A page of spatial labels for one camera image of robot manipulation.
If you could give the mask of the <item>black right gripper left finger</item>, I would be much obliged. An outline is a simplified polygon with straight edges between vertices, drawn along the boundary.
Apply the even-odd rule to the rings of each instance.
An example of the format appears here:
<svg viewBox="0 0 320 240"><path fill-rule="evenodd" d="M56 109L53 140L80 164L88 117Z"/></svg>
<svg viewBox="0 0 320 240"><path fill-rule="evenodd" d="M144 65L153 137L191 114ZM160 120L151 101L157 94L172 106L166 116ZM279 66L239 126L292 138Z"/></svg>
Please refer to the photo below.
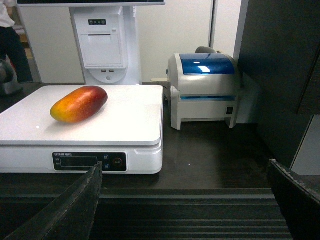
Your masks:
<svg viewBox="0 0 320 240"><path fill-rule="evenodd" d="M88 240L101 195L98 162L58 198L6 237L7 240Z"/></svg>

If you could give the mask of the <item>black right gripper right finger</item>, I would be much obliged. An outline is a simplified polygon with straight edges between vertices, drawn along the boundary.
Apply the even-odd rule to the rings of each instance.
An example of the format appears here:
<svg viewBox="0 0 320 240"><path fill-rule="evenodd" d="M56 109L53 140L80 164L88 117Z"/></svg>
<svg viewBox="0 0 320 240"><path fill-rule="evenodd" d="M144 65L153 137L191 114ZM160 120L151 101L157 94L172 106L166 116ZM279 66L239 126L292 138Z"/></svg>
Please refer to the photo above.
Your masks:
<svg viewBox="0 0 320 240"><path fill-rule="evenodd" d="M294 240L320 238L320 177L299 175L271 159L267 179Z"/></svg>

